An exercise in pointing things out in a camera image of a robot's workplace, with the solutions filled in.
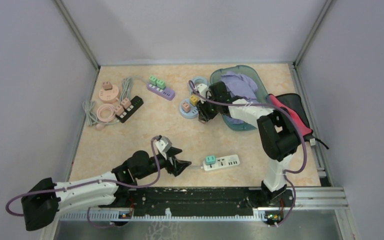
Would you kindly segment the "blue round power socket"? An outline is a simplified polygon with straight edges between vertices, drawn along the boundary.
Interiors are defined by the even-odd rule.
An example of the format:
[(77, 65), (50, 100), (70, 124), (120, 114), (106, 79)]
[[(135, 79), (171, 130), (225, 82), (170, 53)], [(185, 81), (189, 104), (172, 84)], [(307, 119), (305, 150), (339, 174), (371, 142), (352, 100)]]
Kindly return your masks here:
[(179, 104), (179, 113), (186, 119), (195, 119), (199, 115), (196, 106), (193, 106), (188, 98), (183, 99)]

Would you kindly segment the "yellow USB charger plug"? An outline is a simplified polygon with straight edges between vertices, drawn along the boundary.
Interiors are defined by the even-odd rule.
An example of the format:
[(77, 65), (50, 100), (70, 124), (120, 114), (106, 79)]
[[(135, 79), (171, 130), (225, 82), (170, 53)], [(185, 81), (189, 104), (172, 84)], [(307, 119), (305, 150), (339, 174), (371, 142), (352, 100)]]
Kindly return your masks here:
[(195, 95), (191, 95), (190, 97), (189, 97), (189, 102), (190, 102), (190, 104), (192, 105), (192, 106), (196, 106), (197, 105), (197, 103), (200, 101), (200, 99), (197, 97), (197, 96), (195, 96)]

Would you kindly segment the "white power strip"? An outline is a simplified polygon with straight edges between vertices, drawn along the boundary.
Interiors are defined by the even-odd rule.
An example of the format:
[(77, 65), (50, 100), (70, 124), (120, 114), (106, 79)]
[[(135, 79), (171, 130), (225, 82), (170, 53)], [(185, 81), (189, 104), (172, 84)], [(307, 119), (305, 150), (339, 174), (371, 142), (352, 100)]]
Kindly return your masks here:
[(237, 154), (227, 155), (222, 157), (216, 157), (216, 163), (213, 165), (205, 165), (205, 160), (202, 162), (202, 168), (204, 171), (216, 171), (225, 168), (231, 168), (240, 165), (240, 159)]

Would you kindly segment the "teal USB charger plug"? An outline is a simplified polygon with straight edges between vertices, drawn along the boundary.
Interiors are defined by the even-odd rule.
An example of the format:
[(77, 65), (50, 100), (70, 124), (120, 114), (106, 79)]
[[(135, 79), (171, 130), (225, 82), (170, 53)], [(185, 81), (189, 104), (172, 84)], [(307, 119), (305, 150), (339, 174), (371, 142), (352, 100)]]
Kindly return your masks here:
[(216, 162), (217, 162), (217, 158), (215, 155), (208, 155), (205, 157), (206, 166), (214, 165)]

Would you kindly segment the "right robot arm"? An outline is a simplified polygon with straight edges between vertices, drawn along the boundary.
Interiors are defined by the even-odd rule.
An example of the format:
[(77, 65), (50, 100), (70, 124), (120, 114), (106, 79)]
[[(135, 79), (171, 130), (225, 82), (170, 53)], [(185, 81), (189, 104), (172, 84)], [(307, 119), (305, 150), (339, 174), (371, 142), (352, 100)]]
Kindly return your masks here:
[(188, 85), (199, 100), (196, 103), (198, 120), (207, 123), (217, 115), (228, 116), (258, 129), (261, 145), (269, 157), (267, 173), (261, 182), (261, 199), (267, 206), (275, 206), (286, 191), (286, 173), (299, 146), (306, 146), (299, 126), (285, 108), (269, 103), (251, 102), (232, 95), (224, 82), (207, 86)]

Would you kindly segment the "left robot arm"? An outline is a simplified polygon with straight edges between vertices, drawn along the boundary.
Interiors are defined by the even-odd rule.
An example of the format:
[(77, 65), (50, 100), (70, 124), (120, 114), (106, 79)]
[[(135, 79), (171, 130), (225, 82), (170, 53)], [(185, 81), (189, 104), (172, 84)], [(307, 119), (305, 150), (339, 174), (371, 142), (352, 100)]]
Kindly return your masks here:
[(90, 207), (124, 207), (130, 200), (130, 189), (138, 189), (137, 181), (166, 169), (175, 177), (192, 163), (176, 156), (182, 150), (170, 147), (166, 152), (150, 156), (144, 150), (133, 153), (123, 164), (95, 177), (73, 182), (40, 180), (20, 200), (27, 231), (42, 229), (56, 217)]

